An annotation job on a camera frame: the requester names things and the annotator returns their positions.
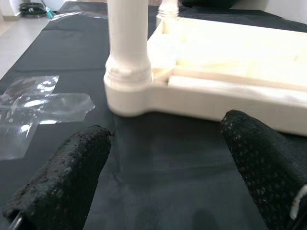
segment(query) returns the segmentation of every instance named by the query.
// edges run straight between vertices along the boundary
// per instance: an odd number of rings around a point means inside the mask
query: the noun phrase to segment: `white plastic furniture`
[[[147,41],[148,3],[109,0],[110,109],[219,121],[238,109],[271,127],[307,136],[307,34],[177,17],[164,0]]]

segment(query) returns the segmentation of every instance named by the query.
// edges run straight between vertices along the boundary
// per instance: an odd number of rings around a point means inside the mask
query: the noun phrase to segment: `white table leg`
[[[127,97],[152,83],[147,55],[148,1],[108,0],[110,56],[104,77],[110,108],[124,113],[142,107],[144,98]]]

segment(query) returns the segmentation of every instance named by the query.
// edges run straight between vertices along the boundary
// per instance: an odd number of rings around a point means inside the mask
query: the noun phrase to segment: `floor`
[[[47,18],[0,22],[0,79],[47,25]]]

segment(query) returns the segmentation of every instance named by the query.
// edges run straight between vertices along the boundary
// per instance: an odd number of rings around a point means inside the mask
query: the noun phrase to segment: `metal rod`
[[[18,230],[20,228],[20,226],[22,225],[23,221],[24,221],[24,217],[23,217],[23,215],[20,212],[15,217],[15,219],[11,223],[10,227],[8,228],[8,230]]]

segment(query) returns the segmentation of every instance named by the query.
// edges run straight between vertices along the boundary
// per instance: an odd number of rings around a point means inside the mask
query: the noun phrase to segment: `table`
[[[115,131],[85,230],[264,230],[265,224],[220,134],[220,124],[163,113],[112,114],[103,86],[109,54],[106,4],[66,2],[0,81],[60,75],[53,93],[87,93],[96,108],[83,122],[39,125],[23,159],[0,161],[0,207],[56,151],[90,125]],[[157,7],[149,7],[155,29]],[[307,32],[261,11],[182,8],[181,16]],[[307,149],[303,137],[289,136]],[[0,217],[0,228],[8,223]]]

